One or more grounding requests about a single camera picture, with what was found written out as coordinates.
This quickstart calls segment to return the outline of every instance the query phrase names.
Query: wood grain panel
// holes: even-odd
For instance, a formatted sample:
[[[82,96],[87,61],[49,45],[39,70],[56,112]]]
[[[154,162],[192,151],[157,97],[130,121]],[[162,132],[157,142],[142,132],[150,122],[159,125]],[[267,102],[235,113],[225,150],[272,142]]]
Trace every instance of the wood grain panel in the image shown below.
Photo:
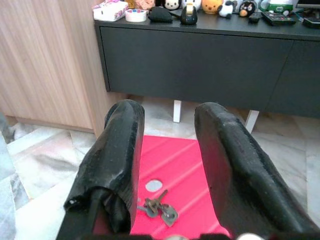
[[[4,114],[103,130],[110,106],[94,0],[0,1],[0,106]]]

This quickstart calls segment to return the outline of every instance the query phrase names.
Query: floor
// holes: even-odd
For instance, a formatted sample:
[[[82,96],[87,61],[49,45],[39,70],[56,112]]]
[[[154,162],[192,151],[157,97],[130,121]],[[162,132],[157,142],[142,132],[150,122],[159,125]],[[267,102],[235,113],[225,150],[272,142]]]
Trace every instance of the floor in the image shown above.
[[[145,135],[196,138],[197,103],[183,102],[181,122],[174,123],[172,100],[131,98],[145,108]],[[242,120],[248,114],[228,109]],[[15,128],[21,134],[8,145],[0,136],[4,166],[0,170],[0,232],[4,239],[53,240],[78,166],[96,138],[92,133],[44,126]],[[262,113],[252,135],[320,226],[320,119]]]

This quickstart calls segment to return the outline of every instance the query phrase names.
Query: red tray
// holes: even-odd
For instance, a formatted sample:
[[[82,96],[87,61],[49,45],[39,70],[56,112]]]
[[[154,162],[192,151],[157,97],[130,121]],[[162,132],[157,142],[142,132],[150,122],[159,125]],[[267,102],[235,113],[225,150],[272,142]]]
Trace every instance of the red tray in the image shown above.
[[[159,180],[163,186],[156,192],[146,189],[150,180]],[[138,205],[145,198],[156,198],[165,189],[168,193],[162,203],[173,206],[179,214],[172,227],[161,216],[149,218],[137,210],[131,234],[148,234],[155,239],[172,235],[199,238],[205,233],[229,236],[216,217],[210,198],[206,175],[197,140],[144,136],[138,187]]]

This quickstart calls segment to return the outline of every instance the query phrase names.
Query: cabinet door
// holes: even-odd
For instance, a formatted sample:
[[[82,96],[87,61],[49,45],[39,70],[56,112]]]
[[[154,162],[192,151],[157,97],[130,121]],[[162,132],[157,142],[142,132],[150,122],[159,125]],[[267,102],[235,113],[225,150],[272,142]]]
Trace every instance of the cabinet door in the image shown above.
[[[293,41],[101,27],[110,90],[264,110]]]
[[[79,64],[82,59],[78,57],[82,49],[76,50],[69,30],[69,26],[75,28],[77,20],[65,16],[71,13],[64,11],[59,1],[50,2],[48,7],[47,1],[3,0],[0,7],[5,12],[0,14],[1,111],[34,121],[92,129]],[[79,35],[83,34],[80,29],[76,28]]]
[[[320,117],[320,42],[295,41],[267,111]]]

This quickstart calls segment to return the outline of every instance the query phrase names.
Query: tissue box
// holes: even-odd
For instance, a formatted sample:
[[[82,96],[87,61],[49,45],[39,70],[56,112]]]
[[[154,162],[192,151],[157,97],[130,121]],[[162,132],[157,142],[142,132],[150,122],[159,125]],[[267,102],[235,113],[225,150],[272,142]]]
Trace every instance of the tissue box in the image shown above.
[[[103,2],[93,9],[94,20],[115,22],[125,16],[128,10],[128,3],[125,1],[113,0]]]

